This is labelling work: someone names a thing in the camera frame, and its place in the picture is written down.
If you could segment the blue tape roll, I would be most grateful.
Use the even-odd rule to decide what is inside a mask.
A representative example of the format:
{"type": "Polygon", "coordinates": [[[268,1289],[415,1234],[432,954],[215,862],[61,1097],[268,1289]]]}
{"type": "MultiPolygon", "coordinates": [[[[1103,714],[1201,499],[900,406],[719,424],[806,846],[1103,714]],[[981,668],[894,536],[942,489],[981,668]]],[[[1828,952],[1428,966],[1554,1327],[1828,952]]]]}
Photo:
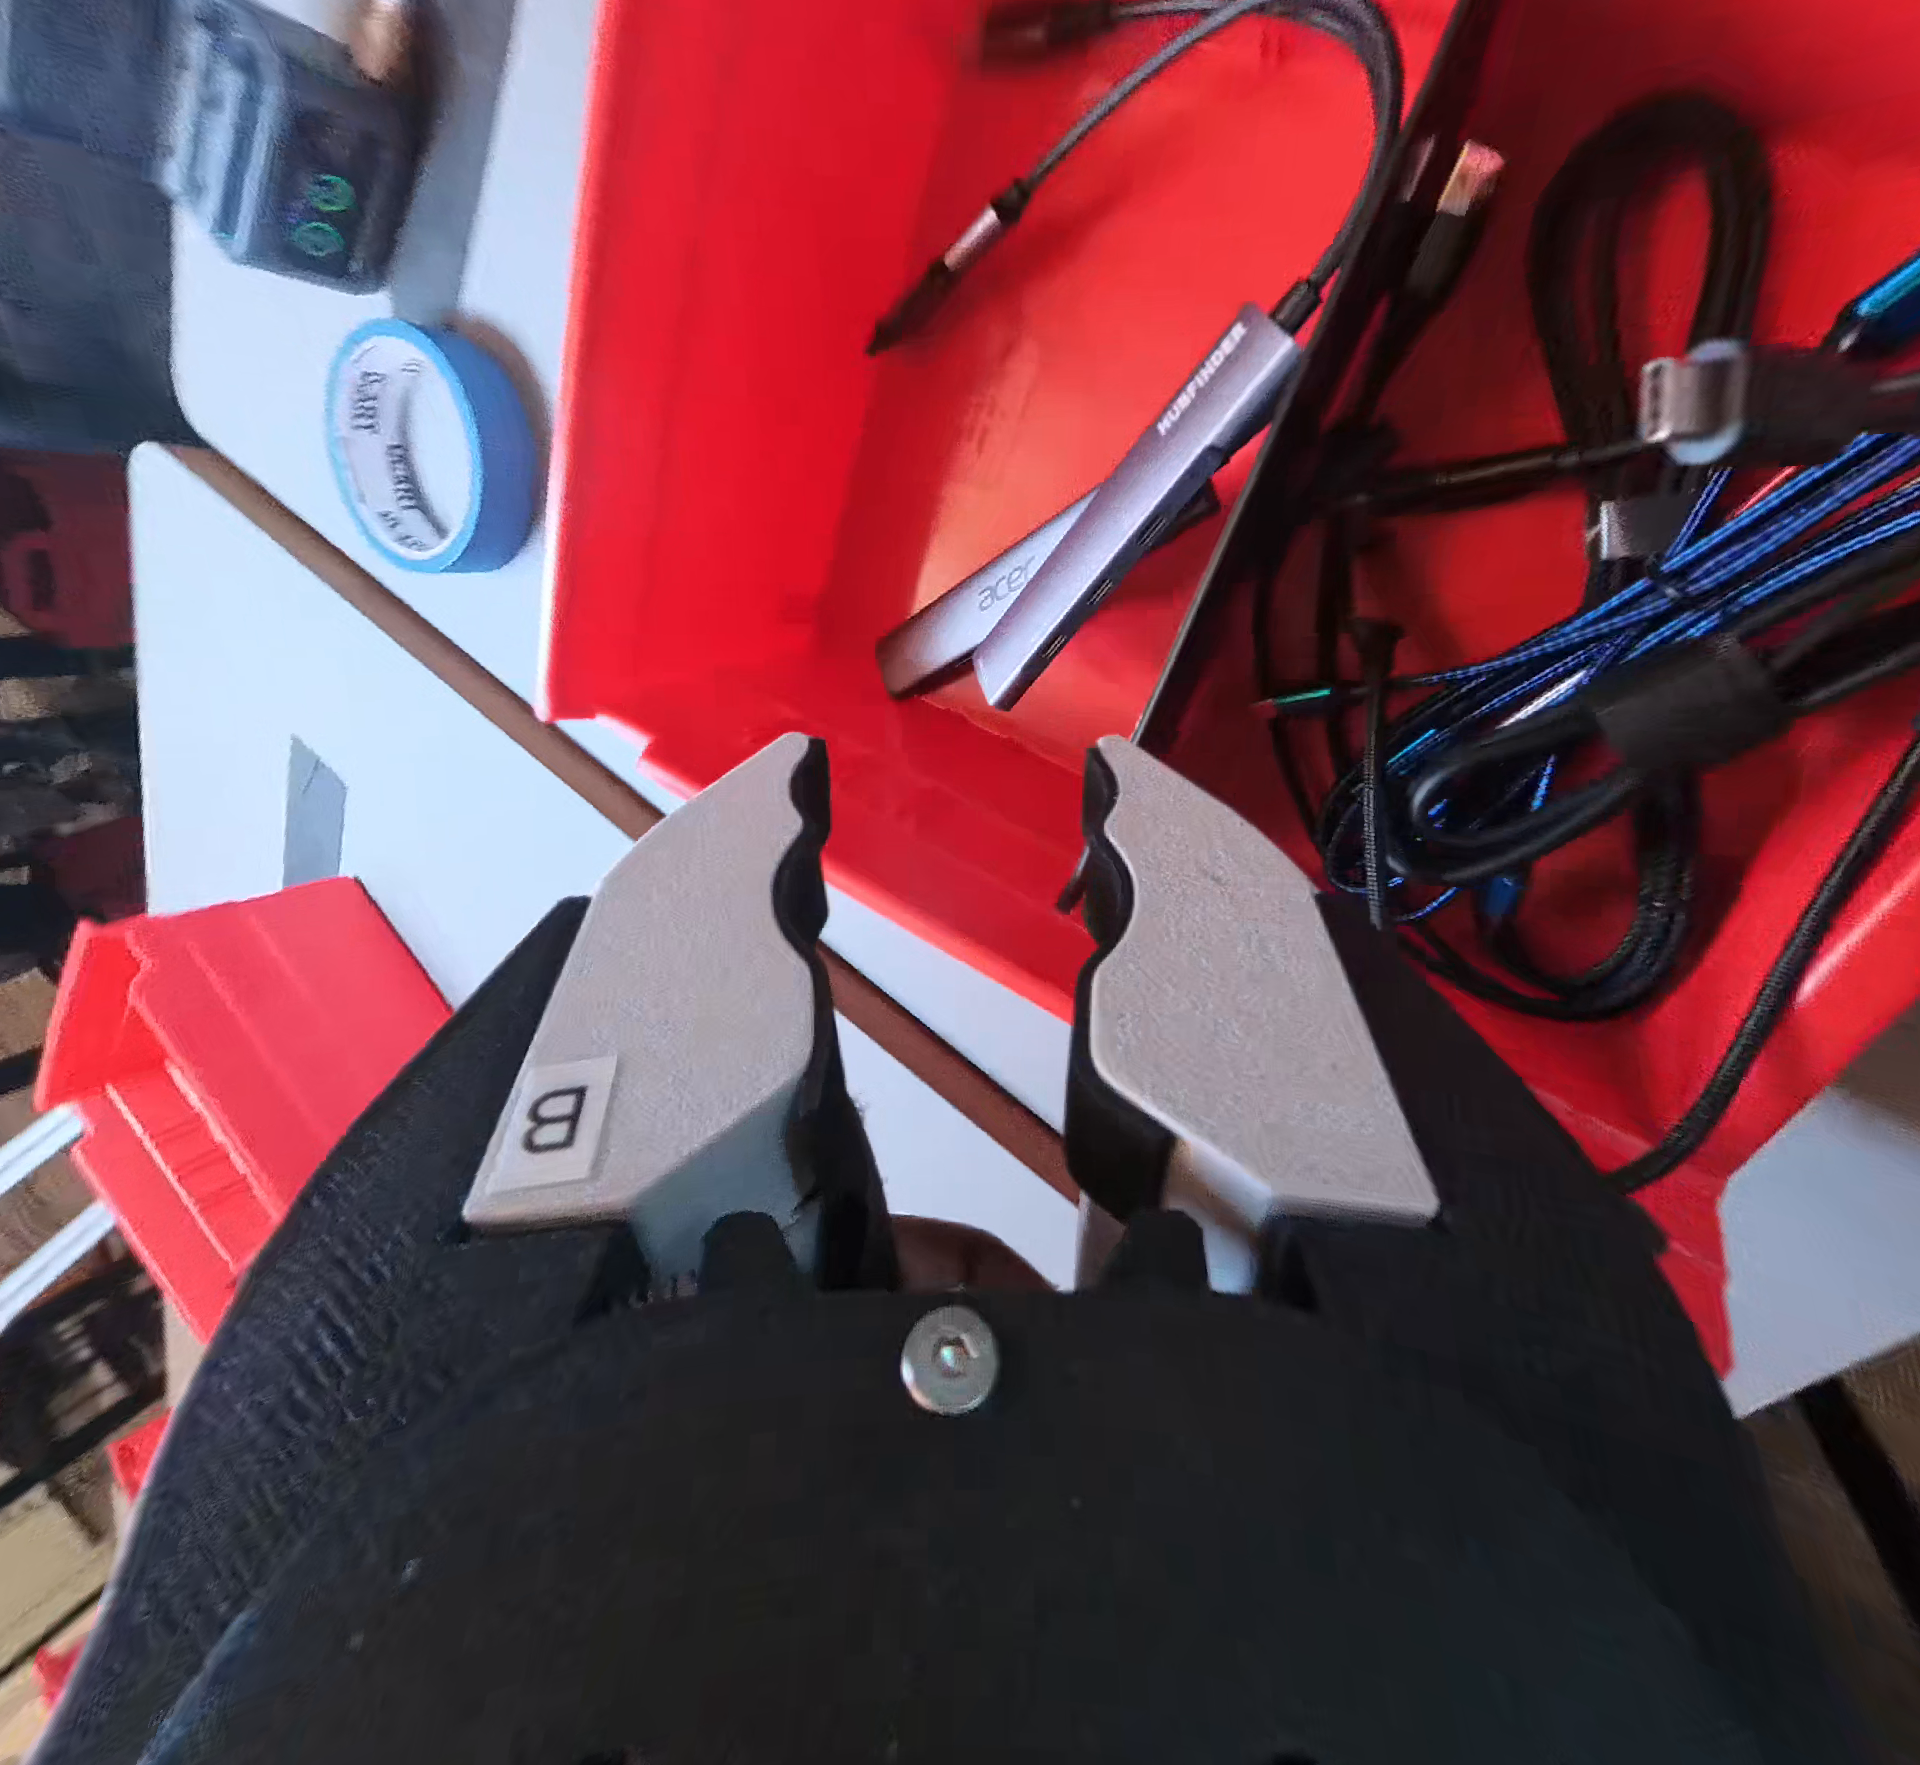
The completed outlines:
{"type": "Polygon", "coordinates": [[[537,424],[509,365],[455,326],[354,327],[327,371],[323,437],[354,529],[405,574],[490,575],[535,529],[537,424]]]}

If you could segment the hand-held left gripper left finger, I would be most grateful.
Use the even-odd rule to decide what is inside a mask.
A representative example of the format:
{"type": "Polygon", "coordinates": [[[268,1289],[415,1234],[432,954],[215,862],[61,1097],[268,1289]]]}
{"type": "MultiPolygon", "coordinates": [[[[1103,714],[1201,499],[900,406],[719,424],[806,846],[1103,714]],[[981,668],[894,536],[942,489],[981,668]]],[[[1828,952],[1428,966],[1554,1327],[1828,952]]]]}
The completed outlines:
{"type": "Polygon", "coordinates": [[[830,828],[827,747],[788,732],[606,873],[478,1161],[468,1230],[620,1226],[658,1282],[697,1267],[710,1224],[759,1213],[818,1271],[830,828]]]}

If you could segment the black bin divider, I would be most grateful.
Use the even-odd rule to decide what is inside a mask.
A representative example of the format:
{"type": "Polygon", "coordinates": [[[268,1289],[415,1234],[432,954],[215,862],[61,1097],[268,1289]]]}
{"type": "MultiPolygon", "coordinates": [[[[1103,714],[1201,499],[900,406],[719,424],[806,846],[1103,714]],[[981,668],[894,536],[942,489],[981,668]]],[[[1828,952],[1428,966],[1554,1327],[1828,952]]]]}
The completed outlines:
{"type": "Polygon", "coordinates": [[[1176,745],[1196,686],[1219,655],[1216,636],[1238,591],[1313,477],[1325,424],[1361,365],[1381,310],[1403,287],[1460,149],[1501,0],[1456,0],[1406,114],[1393,166],[1370,194],[1354,252],[1321,306],[1300,376],[1261,443],[1246,484],[1222,524],[1207,574],[1187,604],[1135,739],[1154,754],[1176,745]]]}

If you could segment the red divided storage bin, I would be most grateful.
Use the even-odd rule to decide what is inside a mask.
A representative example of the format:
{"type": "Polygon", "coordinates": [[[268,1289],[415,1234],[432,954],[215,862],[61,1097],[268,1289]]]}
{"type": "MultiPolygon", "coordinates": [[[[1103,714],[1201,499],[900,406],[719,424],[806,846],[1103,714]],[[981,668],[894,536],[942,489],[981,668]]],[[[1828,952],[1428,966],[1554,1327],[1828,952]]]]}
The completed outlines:
{"type": "MultiPolygon", "coordinates": [[[[1236,26],[1093,138],[924,335],[899,289],[1140,53],[1032,67],[999,0],[602,0],[550,513],[541,706],[635,734],[680,794],[785,730],[834,764],[834,886],[1065,1019],[1088,952],[1055,896],[1087,747],[1135,727],[1208,570],[1145,563],[1010,714],[894,701],[877,639],[1093,489],[1356,189],[1356,66],[1236,26]]],[[[1415,95],[1456,0],[1378,0],[1415,95]]],[[[1915,249],[1918,0],[1501,0],[1467,125],[1505,185],[1386,394],[1411,463],[1556,432],[1529,212],[1618,108],[1697,87],[1773,169],[1757,338],[1813,342],[1915,249]]],[[[1256,719],[1250,581],[1162,756],[1306,862],[1256,719]]]]}

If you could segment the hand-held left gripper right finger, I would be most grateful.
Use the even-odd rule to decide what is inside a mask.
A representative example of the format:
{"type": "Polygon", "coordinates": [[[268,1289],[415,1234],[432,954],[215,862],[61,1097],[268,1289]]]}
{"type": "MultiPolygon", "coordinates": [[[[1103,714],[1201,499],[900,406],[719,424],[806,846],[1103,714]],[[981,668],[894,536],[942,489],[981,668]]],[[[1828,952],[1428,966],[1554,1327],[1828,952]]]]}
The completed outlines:
{"type": "Polygon", "coordinates": [[[1428,1163],[1297,864],[1123,736],[1087,754],[1081,833],[1076,1283],[1159,1209],[1196,1218],[1226,1293],[1254,1288],[1277,1224],[1431,1224],[1428,1163]]]}

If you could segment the silver grey usb hub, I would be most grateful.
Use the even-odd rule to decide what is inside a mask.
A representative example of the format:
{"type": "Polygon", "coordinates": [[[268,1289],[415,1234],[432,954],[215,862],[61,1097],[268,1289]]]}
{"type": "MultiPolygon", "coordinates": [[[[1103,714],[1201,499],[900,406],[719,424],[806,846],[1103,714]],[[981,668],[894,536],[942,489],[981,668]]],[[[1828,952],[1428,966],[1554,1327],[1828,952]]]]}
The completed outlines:
{"type": "Polygon", "coordinates": [[[1274,421],[1302,361],[1302,330],[1318,310],[1319,292],[1300,282],[1274,310],[1235,313],[972,652],[987,706],[1009,713],[1196,495],[1274,421]]]}

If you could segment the red plastic bin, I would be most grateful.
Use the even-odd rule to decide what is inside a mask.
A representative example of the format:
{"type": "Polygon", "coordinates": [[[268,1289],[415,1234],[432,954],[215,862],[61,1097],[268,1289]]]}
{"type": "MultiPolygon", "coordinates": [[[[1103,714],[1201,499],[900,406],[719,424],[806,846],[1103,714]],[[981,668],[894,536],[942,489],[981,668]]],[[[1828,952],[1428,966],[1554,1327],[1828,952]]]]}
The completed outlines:
{"type": "Polygon", "coordinates": [[[331,1147],[451,1008],[359,883],[77,926],[35,1100],[210,1340],[331,1147]]]}

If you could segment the blue usb plug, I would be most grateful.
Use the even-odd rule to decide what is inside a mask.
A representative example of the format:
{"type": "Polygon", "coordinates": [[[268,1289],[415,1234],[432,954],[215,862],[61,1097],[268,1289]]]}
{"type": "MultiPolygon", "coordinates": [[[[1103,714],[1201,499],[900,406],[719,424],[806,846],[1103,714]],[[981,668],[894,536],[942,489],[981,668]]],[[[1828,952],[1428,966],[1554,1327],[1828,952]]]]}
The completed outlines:
{"type": "Polygon", "coordinates": [[[1884,361],[1918,341],[1918,252],[1860,289],[1837,313],[1821,351],[1848,361],[1884,361]]]}

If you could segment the small grey label printer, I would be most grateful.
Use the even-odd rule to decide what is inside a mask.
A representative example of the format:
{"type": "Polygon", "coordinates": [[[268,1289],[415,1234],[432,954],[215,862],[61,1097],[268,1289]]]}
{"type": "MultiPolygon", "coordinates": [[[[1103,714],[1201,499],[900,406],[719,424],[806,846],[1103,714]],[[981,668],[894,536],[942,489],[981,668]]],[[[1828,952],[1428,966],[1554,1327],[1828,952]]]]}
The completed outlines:
{"type": "Polygon", "coordinates": [[[139,178],[234,265],[342,294],[386,283],[407,103],[256,0],[2,0],[2,118],[139,178]]]}

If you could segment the dark grey usb hub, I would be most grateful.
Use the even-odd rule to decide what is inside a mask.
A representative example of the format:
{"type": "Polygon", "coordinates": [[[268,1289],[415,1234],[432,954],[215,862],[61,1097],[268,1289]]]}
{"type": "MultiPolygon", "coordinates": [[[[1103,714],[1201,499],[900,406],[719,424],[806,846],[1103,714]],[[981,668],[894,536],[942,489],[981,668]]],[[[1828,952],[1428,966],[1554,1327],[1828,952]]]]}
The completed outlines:
{"type": "Polygon", "coordinates": [[[1063,507],[888,631],[877,642],[877,671],[886,696],[906,700],[965,674],[972,652],[1068,538],[1093,499],[1088,493],[1063,507]]]}

